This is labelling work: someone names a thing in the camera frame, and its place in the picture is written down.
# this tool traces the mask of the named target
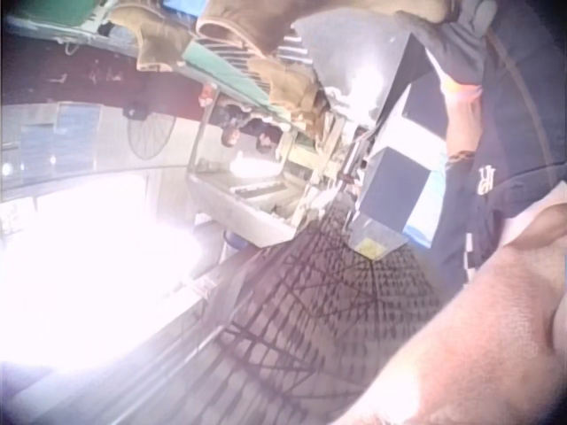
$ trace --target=blue bin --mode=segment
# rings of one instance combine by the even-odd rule
[[[164,0],[163,5],[169,9],[199,17],[206,6],[206,0]]]

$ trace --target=logo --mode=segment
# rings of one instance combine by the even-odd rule
[[[492,166],[483,166],[479,170],[480,182],[478,183],[478,194],[486,195],[494,187],[494,173],[496,169]]]

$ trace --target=hand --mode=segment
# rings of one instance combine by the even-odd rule
[[[405,12],[396,20],[428,51],[442,85],[449,77],[461,86],[482,84],[485,73],[485,33],[496,15],[494,0],[462,0],[456,22],[434,25]]]

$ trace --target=fan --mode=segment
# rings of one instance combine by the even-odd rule
[[[152,112],[145,120],[128,118],[128,144],[144,161],[157,157],[166,147],[175,126],[176,117]]]

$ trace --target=work glove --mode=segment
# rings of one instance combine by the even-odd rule
[[[482,93],[485,34],[497,5],[494,0],[461,0],[456,5],[460,7],[456,22],[435,25],[405,12],[396,13],[395,19],[427,50],[446,99],[473,100]]]

